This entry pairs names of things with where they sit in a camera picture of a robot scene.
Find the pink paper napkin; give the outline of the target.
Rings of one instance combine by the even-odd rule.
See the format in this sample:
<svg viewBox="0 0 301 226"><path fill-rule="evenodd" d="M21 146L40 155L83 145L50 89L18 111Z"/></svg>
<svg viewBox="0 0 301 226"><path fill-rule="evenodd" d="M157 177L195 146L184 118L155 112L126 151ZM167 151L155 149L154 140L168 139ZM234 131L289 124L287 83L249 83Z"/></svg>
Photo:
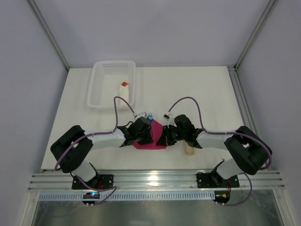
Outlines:
<svg viewBox="0 0 301 226"><path fill-rule="evenodd" d="M138 144L138 142L135 142L133 144L133 147L140 150L160 150L160 149L166 149L166 145L157 145L157 142L159 138L161 137L163 132L163 126L157 122L156 120L153 120L151 123L151 138L153 140L152 143L149 144Z"/></svg>

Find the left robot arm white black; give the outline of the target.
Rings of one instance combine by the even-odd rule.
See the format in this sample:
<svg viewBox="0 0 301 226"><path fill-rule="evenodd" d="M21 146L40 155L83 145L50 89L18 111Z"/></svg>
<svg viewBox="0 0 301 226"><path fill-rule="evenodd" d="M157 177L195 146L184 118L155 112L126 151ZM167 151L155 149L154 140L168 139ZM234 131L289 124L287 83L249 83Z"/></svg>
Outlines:
<svg viewBox="0 0 301 226"><path fill-rule="evenodd" d="M55 171L71 173L75 186L99 191L102 176L85 160L87 154L107 147L132 146L134 143L151 144L151 122L145 117L137 118L130 126L118 126L111 132L87 132L75 125L55 141L50 151L56 159Z"/></svg>

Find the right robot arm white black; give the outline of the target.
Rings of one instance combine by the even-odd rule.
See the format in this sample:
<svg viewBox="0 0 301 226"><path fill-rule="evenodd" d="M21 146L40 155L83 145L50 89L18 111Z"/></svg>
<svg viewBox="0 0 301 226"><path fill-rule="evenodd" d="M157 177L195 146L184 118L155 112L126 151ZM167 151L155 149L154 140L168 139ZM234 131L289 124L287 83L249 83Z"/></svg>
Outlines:
<svg viewBox="0 0 301 226"><path fill-rule="evenodd" d="M177 141L185 141L192 148L221 149L231 155L201 179L206 187L225 187L230 178L243 173L255 175L264 169L265 162L271 161L272 150L246 126L235 131L212 132L195 128L184 114L177 116L174 122L175 125L163 127L157 145L172 146Z"/></svg>

